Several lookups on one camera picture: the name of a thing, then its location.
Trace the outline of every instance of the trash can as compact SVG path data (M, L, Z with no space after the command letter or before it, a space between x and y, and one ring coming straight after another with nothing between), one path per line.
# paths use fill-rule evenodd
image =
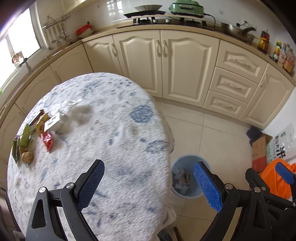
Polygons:
M190 186L189 186L189 190L186 192L186 194L181 195L172 186L172 191L177 196L179 196L181 198L185 198L185 199L194 199L194 198L198 198L198 197L204 195L200 186L198 185L198 182L196 181L196 179L194 177L194 173L193 173L194 165L199 161L202 161L207 166L207 168L209 170L211 170L210 165L207 163L207 161L205 159L203 159L201 156L198 156L195 154L187 154L187 155L180 156L172 164L172 177L173 178L174 178L173 172L174 172L174 170L176 170L176 168L184 169L184 171L188 172L190 175Z

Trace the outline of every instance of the metal screw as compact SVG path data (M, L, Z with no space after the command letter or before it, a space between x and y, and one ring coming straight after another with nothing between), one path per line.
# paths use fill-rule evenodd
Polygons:
M259 187L254 187L255 192L261 192L261 189Z
M233 185L231 185L230 183L227 183L225 187L226 189L231 190L233 188Z
M74 187L74 183L68 183L66 185L66 188L71 189L72 187Z
M39 188L39 192L40 192L40 193L43 193L43 192L45 192L45 190L46 190L46 188L45 188L45 187L41 187L41 188Z

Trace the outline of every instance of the orange bag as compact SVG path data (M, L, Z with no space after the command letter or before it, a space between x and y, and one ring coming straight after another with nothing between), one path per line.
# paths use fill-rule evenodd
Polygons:
M261 173L261 178L270 188L270 192L285 199L289 199L292 195L291 187L284 179L276 172L275 167L278 162L281 162L290 172L296 172L296 163L290 165L283 159L277 158L267 165Z

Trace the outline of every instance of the tablecloth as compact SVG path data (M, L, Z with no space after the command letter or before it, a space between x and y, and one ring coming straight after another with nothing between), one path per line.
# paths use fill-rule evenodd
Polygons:
M18 225L26 234L40 187L62 188L101 159L105 174L82 210L90 228L100 241L154 239L166 218L173 138L153 98L136 83L109 73L75 77L45 95L18 134L40 109L78 99L78 112L53 133L50 152L38 138L30 165L9 158L8 195ZM61 208L59 214L68 240L75 240Z

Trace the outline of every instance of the wooden countertop edge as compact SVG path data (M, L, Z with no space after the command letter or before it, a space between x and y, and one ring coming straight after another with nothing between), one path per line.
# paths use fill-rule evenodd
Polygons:
M120 27L124 26L126 24L116 24L115 26ZM17 91L13 94L13 96L10 98L10 100L2 107L1 113L0 113L0 126L2 125L4 118L6 117L8 111L16 101L16 99L19 97L21 92L28 86L28 84L46 67L48 67L53 61L58 59L60 56L68 52L69 50L77 47L78 45L96 39L100 37L104 37L107 35L117 34L117 33L123 33L123 32L129 32L129 31L136 31L136 30L149 30L149 29L159 29L159 30L179 30L179 31L186 31L186 32L192 32L192 33L198 33L198 34L204 34L211 37L219 38L221 40L225 40L227 42L233 43L235 45L238 45L239 47L242 47L246 50L249 50L250 52L256 54L257 56L264 59L266 62L274 66L276 69L278 69L284 76L286 76L293 85L296 85L296 80L294 80L283 68L281 68L277 63L272 61L269 56L265 55L264 53L257 50L254 46L247 44L243 41L240 41L238 39L235 39L229 35L223 34L221 32L217 31L211 31L207 29L202 28L195 28L195 27L188 27L188 26L179 26L179 25L166 25L166 24L155 24L155 25L140 25L140 26L129 26L124 28L114 28L115 26L106 27L104 31L101 31L99 33L93 34L87 38L84 38L82 40L79 40L75 42L74 44L66 47L62 51L58 52L54 57L52 57L50 60L42 64L32 75L30 75L23 84L17 89Z

